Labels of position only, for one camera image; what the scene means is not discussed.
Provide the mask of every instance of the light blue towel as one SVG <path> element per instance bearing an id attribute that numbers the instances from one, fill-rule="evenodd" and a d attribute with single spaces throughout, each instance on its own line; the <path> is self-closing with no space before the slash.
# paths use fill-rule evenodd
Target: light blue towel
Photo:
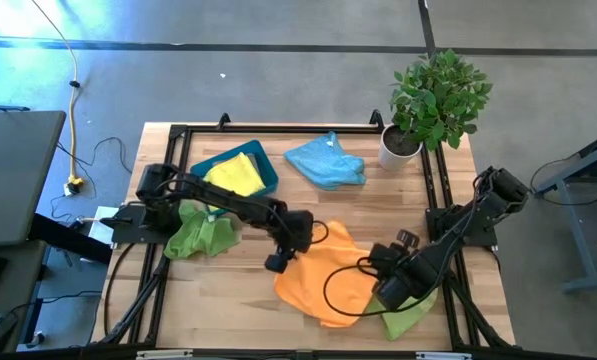
<path id="1" fill-rule="evenodd" d="M 324 190 L 336 190 L 339 185 L 365 183 L 365 162 L 345 154 L 334 132 L 320 136 L 305 145 L 289 150 L 285 158 L 312 183 Z"/>

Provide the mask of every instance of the cloth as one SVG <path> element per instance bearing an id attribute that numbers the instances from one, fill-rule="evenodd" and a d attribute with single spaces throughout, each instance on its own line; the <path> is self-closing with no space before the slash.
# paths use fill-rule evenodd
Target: cloth
<path id="1" fill-rule="evenodd" d="M 409 330 L 418 321 L 425 317 L 425 315 L 427 315 L 427 312 L 429 312 L 429 309 L 431 309 L 436 303 L 437 297 L 438 290 L 434 290 L 431 294 L 429 294 L 429 297 L 427 297 L 425 300 L 423 300 L 423 302 L 421 302 L 420 304 L 418 304 L 418 306 L 414 308 L 403 311 L 401 313 L 387 313 L 380 315 L 382 317 L 383 322 L 385 323 L 387 339 L 389 339 L 390 341 L 398 339 L 400 335 L 404 334 L 405 331 Z M 414 301 L 417 301 L 417 299 L 410 297 L 400 306 L 400 308 L 409 306 Z M 378 299 L 372 297 L 371 302 L 369 303 L 369 306 L 367 306 L 367 310 L 365 310 L 365 312 L 381 310 L 385 310 L 385 307 L 382 306 Z"/>
<path id="2" fill-rule="evenodd" d="M 196 210 L 190 201 L 180 202 L 178 215 L 182 226 L 169 239 L 164 251 L 172 260 L 186 259 L 198 251 L 216 256 L 238 243 L 231 219 L 227 217 L 209 221 L 208 214 Z"/>
<path id="3" fill-rule="evenodd" d="M 366 180 L 365 162 L 346 154 L 334 132 L 285 152 L 285 158 L 323 190 L 336 190 L 342 184 L 362 185 Z"/>
<path id="4" fill-rule="evenodd" d="M 242 196 L 249 196 L 265 188 L 258 171 L 243 153 L 212 167 L 204 180 Z M 209 210 L 216 211 L 218 208 L 210 206 Z"/>
<path id="5" fill-rule="evenodd" d="M 297 259 L 287 265 L 284 273 L 276 275 L 275 290 L 278 296 L 305 314 L 320 319 L 327 327 L 348 327 L 358 317 L 345 316 L 331 309 L 323 296 L 323 285 L 335 270 L 356 264 L 358 258 L 369 251 L 356 248 L 354 240 L 339 222 L 329 222 L 329 236 L 313 244 L 306 254 L 296 254 Z M 313 239 L 322 239 L 323 226 L 313 231 Z M 371 299 L 371 288 L 376 279 L 357 270 L 341 271 L 327 285 L 327 297 L 338 309 L 361 313 Z"/>

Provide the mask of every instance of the lime green towel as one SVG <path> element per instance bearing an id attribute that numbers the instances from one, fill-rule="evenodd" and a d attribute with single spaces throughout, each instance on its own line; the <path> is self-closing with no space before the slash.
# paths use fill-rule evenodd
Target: lime green towel
<path id="1" fill-rule="evenodd" d="M 414 326 L 414 324 L 420 321 L 420 319 L 425 317 L 427 312 L 429 312 L 429 309 L 431 309 L 436 303 L 437 296 L 438 290 L 434 290 L 429 295 L 429 297 L 427 297 L 423 302 L 421 302 L 420 304 L 418 304 L 418 306 L 415 306 L 412 309 L 405 310 L 400 313 L 382 314 L 381 316 L 383 322 L 385 323 L 387 339 L 389 339 L 390 341 L 398 339 L 400 335 L 404 334 L 405 331 L 409 330 L 409 328 Z M 407 299 L 407 301 L 405 301 L 404 304 L 400 306 L 400 308 L 409 306 L 409 304 L 413 304 L 414 301 L 417 301 L 417 299 L 410 297 L 409 299 Z M 376 299 L 376 297 L 374 296 L 373 298 L 371 298 L 371 301 L 369 302 L 369 305 L 367 306 L 365 312 L 380 310 L 385 310 L 385 307 L 382 306 L 380 301 L 378 301 L 378 299 Z"/>
<path id="2" fill-rule="evenodd" d="M 164 254 L 168 258 L 186 259 L 197 251 L 216 256 L 238 243 L 236 232 L 227 217 L 209 221 L 205 211 L 196 210 L 190 201 L 181 201 L 178 215 L 182 226 L 169 239 Z"/>

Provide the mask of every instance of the gray floor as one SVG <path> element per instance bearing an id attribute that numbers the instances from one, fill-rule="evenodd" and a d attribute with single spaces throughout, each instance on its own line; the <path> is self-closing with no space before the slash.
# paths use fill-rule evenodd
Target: gray floor
<path id="1" fill-rule="evenodd" d="M 0 35 L 56 38 L 22 0 L 0 0 Z M 235 44 L 421 46 L 415 1 L 272 0 L 43 1 L 69 38 Z M 439 46 L 597 48 L 597 0 L 429 0 Z M 133 162 L 146 121 L 364 123 L 373 108 L 388 114 L 392 72 L 415 59 L 398 54 L 77 51 L 83 91 L 76 105 L 78 154 L 91 159 L 102 138 L 119 136 Z M 471 137 L 479 170 L 504 166 L 528 182 L 541 164 L 597 138 L 597 58 L 473 57 L 494 82 L 492 101 Z M 0 104 L 66 109 L 71 62 L 64 50 L 0 49 Z M 67 129 L 62 134 L 68 143 Z M 39 205 L 60 194 L 68 158 L 57 153 Z M 117 205 L 129 176 L 117 144 L 99 149 L 89 170 L 95 199 L 58 201 L 57 213 L 93 215 Z M 503 283 L 514 333 L 527 349 L 597 356 L 597 291 L 563 295 L 582 275 L 562 209 L 531 201 L 497 229 Z M 105 269 L 66 268 L 43 282 L 45 294 L 99 289 Z M 87 284 L 75 288 L 70 274 Z M 94 299 L 48 305 L 39 328 L 47 347 L 83 344 Z M 73 313 L 57 327 L 50 319 Z"/>

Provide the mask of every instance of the wooden tabletop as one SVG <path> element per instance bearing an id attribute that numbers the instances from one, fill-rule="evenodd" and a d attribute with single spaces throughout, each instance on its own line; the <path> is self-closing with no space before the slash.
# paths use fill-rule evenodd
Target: wooden tabletop
<path id="1" fill-rule="evenodd" d="M 143 130 L 127 200 L 135 191 L 145 165 L 161 163 L 171 123 L 146 123 Z M 251 139 L 258 139 L 280 178 L 272 195 L 292 210 L 306 209 L 319 220 L 345 224 L 359 247 L 373 242 L 389 244 L 400 229 L 408 229 L 427 241 L 424 211 L 428 207 L 420 156 L 401 171 L 387 172 L 378 164 L 378 135 L 339 135 L 342 148 L 365 161 L 364 186 L 319 190 L 284 158 L 283 153 L 303 145 L 317 134 L 217 134 L 195 133 L 189 166 L 218 155 Z M 177 162 L 180 147 L 174 155 Z M 454 201 L 467 203 L 473 196 L 476 176 L 469 139 L 458 150 L 445 149 Z M 435 156 L 430 157 L 438 185 Z M 436 189 L 439 204 L 442 194 Z M 120 265 L 109 301 L 110 328 L 136 296 L 146 246 L 136 245 Z M 330 350 L 442 350 L 450 349 L 442 295 L 420 322 L 396 341 L 385 337 L 380 317 L 362 318 L 350 328 L 330 329 L 282 301 L 274 292 L 274 274 L 264 269 L 273 241 L 260 230 L 245 227 L 241 242 L 215 258 L 194 257 L 173 261 L 169 270 L 158 347 L 259 348 Z M 120 249 L 114 251 L 109 272 Z M 472 297 L 501 337 L 514 342 L 505 295 L 496 262 L 482 249 L 464 251 Z M 103 337 L 102 304 L 92 340 Z M 151 314 L 146 306 L 141 338 Z M 464 312 L 457 305 L 459 326 L 467 339 Z"/>

